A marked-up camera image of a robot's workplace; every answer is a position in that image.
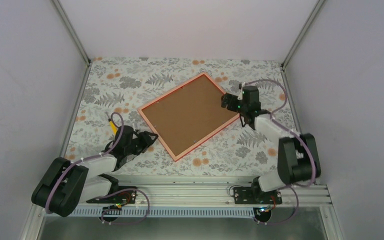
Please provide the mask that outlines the red picture frame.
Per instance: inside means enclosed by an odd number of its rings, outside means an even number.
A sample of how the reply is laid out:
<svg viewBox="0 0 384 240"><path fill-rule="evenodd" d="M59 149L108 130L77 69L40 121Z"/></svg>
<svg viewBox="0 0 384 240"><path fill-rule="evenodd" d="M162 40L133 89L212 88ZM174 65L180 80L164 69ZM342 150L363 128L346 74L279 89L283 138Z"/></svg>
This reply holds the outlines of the red picture frame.
<svg viewBox="0 0 384 240"><path fill-rule="evenodd" d="M206 72L137 109L177 162L239 118L221 107L226 92Z"/></svg>

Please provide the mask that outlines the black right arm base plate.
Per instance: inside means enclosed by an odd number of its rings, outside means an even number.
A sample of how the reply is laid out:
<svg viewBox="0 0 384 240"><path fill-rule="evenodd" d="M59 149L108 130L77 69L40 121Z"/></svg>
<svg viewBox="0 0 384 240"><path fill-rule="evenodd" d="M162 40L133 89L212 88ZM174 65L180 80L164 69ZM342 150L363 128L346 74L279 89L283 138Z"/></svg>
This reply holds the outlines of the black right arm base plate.
<svg viewBox="0 0 384 240"><path fill-rule="evenodd" d="M252 187L234 186L232 196L236 205L280 205L282 194L278 190L263 192Z"/></svg>

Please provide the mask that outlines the yellow handled screwdriver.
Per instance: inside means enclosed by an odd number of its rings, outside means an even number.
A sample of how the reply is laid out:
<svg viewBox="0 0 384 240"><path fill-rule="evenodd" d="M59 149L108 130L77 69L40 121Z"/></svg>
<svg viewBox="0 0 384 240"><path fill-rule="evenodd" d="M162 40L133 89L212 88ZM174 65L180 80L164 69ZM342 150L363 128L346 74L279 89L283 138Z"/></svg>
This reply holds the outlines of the yellow handled screwdriver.
<svg viewBox="0 0 384 240"><path fill-rule="evenodd" d="M110 125L110 128L111 128L112 132L113 132L114 134L116 134L117 131L118 131L118 128L117 128L116 125L113 123L113 121L112 121L110 115L109 115L108 113L106 113L106 115L107 115L107 120L108 120L108 123L109 123L109 125Z"/></svg>

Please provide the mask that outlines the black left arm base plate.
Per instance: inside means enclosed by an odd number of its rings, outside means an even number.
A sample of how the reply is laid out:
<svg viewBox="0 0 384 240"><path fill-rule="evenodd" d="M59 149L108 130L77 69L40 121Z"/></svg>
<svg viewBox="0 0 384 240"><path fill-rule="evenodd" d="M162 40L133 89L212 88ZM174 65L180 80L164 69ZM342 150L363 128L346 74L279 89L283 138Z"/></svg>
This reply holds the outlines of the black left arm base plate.
<svg viewBox="0 0 384 240"><path fill-rule="evenodd" d="M137 196L136 186L119 186L117 190L112 191L105 197L96 197L87 200L88 204L109 204L125 205L134 204Z"/></svg>

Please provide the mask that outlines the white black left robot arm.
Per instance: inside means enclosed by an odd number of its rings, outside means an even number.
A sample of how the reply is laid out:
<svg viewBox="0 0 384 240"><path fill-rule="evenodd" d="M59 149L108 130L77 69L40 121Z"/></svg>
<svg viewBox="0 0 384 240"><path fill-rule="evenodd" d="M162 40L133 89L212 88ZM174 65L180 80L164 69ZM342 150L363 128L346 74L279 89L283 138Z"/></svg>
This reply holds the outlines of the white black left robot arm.
<svg viewBox="0 0 384 240"><path fill-rule="evenodd" d="M34 189L31 202L61 217L70 215L80 203L110 204L113 209L134 203L136 188L126 187L122 192L123 187L110 174L145 153L158 137L156 133L122 126L93 159L73 164L63 157L55 158Z"/></svg>

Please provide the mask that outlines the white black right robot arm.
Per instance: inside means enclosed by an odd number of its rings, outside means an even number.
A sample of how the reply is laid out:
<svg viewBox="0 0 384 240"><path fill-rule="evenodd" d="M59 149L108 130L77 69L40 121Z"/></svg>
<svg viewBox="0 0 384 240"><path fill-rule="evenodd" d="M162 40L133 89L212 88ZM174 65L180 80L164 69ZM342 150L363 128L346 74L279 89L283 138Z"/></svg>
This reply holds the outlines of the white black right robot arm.
<svg viewBox="0 0 384 240"><path fill-rule="evenodd" d="M263 133L277 146L276 171L253 179L252 200L262 204L270 197L277 197L284 187L303 181L312 184L321 175L315 137L310 133L294 132L280 124L272 112L262 109L256 86L242 85L240 89L240 95L224 94L221 107L238 113L243 127Z"/></svg>

